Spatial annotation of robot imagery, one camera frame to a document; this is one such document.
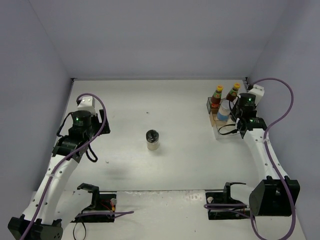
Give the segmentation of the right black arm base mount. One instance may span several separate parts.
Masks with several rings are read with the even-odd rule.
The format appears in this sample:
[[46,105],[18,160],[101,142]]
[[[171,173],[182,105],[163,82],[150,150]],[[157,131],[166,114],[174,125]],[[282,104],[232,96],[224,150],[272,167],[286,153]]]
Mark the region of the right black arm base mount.
[[209,220],[255,221],[249,205],[249,197],[254,188],[243,182],[226,182],[222,190],[206,191],[206,204]]

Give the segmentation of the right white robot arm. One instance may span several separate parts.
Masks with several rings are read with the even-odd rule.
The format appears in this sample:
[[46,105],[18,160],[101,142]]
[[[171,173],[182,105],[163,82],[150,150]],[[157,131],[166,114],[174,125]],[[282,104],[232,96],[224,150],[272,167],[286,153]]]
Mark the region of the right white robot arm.
[[257,117],[256,96],[241,93],[235,105],[236,130],[246,143],[255,162],[260,182],[255,187],[245,183],[228,182],[221,193],[227,206],[238,201],[247,205],[257,216],[293,215],[300,185],[290,179],[280,165],[267,133],[265,121]]

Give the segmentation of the silver lid jar blue label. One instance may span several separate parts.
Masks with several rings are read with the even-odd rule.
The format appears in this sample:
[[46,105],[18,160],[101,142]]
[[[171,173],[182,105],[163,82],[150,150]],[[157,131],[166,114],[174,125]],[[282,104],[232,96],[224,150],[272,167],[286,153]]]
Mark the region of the silver lid jar blue label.
[[229,100],[224,100],[218,109],[218,112],[216,114],[216,117],[219,121],[227,122],[231,113],[230,106],[229,106],[230,101]]

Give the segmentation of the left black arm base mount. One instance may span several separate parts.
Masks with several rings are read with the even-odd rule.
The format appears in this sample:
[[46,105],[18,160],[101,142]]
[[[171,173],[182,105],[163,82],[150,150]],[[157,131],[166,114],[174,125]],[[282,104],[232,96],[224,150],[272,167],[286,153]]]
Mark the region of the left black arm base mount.
[[[85,191],[92,195],[90,205],[84,208],[80,214],[93,213],[93,212],[115,212],[117,204],[117,193],[100,191],[98,186],[81,183],[77,190]],[[72,223],[113,223],[115,221],[115,215],[85,215],[76,217]]]

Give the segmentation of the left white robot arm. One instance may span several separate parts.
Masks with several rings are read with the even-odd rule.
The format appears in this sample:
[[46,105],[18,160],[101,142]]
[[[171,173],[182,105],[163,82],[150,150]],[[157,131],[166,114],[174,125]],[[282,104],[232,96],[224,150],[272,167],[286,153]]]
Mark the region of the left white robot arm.
[[110,133],[106,110],[99,113],[77,110],[71,113],[72,127],[59,138],[52,151],[47,173],[28,207],[20,217],[12,217],[8,229],[16,240],[60,240],[66,226],[84,210],[100,204],[98,186],[81,183],[70,201],[59,204],[70,176],[90,144]]

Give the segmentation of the red sauce bottle yellow cap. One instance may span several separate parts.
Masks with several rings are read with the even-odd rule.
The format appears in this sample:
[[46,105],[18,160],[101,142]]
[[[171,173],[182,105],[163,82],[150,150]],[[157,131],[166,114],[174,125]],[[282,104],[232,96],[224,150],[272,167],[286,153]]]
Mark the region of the red sauce bottle yellow cap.
[[212,97],[211,97],[211,107],[213,109],[216,109],[219,107],[220,102],[221,102],[221,97],[222,97],[222,91],[223,91],[224,87],[222,85],[218,85],[215,89],[215,92],[213,93]]

